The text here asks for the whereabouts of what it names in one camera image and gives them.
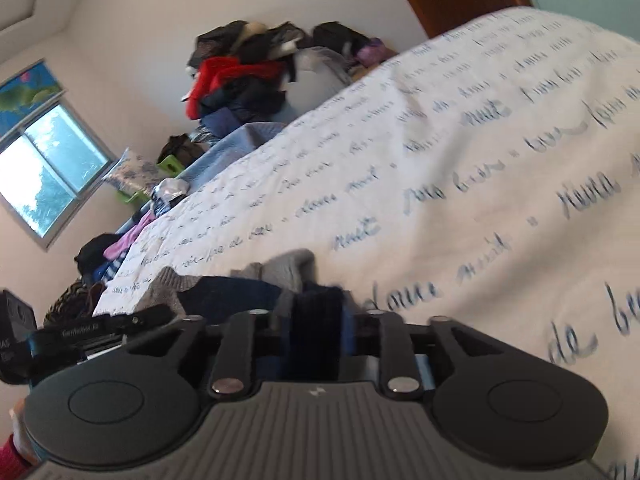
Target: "white bedspread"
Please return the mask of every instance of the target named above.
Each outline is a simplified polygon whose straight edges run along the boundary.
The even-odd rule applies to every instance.
[[[408,322],[444,314],[593,381],[596,462],[640,478],[640,44],[528,8],[386,62],[145,229],[95,311],[159,269],[293,248]]]

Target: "purple cloth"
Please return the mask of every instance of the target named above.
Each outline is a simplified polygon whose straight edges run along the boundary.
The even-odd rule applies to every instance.
[[[140,219],[140,222],[138,222],[138,225],[133,226],[120,240],[104,250],[104,257],[107,258],[107,260],[109,260],[110,262],[115,260],[118,256],[120,256],[120,253],[122,251],[129,249],[133,245],[133,242],[135,242],[136,239],[140,236],[142,229],[151,224],[151,222],[153,222],[155,219],[156,215],[154,214],[153,210],[150,209],[149,211],[147,211],[145,215]]]
[[[373,38],[366,46],[363,46],[356,54],[356,59],[366,68],[391,59],[398,53],[387,48],[380,38]]]

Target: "pink clothing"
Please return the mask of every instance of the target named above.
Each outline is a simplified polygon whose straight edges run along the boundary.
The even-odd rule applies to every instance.
[[[118,256],[122,254],[122,251],[129,249],[133,242],[140,236],[142,229],[151,224],[156,219],[156,215],[152,209],[146,212],[146,214],[140,219],[138,225],[133,226],[127,233],[112,246],[107,247],[102,253],[107,260],[112,262]]]

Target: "window frame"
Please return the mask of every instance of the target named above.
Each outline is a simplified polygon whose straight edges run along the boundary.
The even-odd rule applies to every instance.
[[[33,66],[44,62],[44,59],[38,60],[37,62],[29,65],[28,67],[20,70],[17,74],[11,76],[6,79],[2,84],[0,84],[0,88],[4,86],[6,83],[19,76],[20,74],[30,70]],[[50,97],[47,101],[41,104],[38,108],[36,108],[33,112],[26,115],[22,120],[20,120],[13,128],[7,131],[0,138],[0,153],[4,152],[7,147],[9,147],[13,142],[15,142],[19,137],[23,137],[35,150],[38,158],[42,161],[43,165],[50,171],[52,176],[64,187],[71,195],[74,197],[72,201],[64,208],[62,213],[56,218],[55,222],[51,225],[51,227],[47,230],[44,236],[40,236],[34,231],[30,225],[26,222],[24,218],[20,215],[20,213],[9,203],[7,199],[4,198],[2,193],[0,192],[0,204],[2,207],[18,222],[20,227],[44,250],[47,251],[52,243],[58,238],[60,233],[64,230],[66,225],[71,221],[71,219],[75,216],[75,214],[80,210],[80,208],[89,200],[91,195],[100,187],[102,183],[102,177],[105,176],[111,168],[115,164],[115,156],[111,150],[107,148],[107,146],[100,140],[98,136],[95,135],[94,131],[78,116],[73,106],[68,102],[68,99],[65,98],[66,90],[60,84],[60,82],[56,79],[58,85],[62,90],[57,94]],[[31,126],[34,122],[42,118],[44,115],[49,113],[56,106],[61,106],[65,109],[66,113],[76,122],[78,127],[82,130],[82,132],[88,137],[88,139],[94,144],[94,146],[102,153],[103,156],[107,159],[102,168],[95,174],[95,176],[88,181],[84,187],[76,192],[74,188],[65,181],[64,177],[60,175],[55,168],[52,167],[50,162],[42,155],[40,150],[34,145],[33,141],[26,135],[25,130]]]

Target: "pillow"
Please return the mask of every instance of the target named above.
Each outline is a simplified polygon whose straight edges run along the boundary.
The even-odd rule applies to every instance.
[[[167,177],[154,163],[127,148],[102,180],[129,196],[139,191],[151,196],[153,188]]]

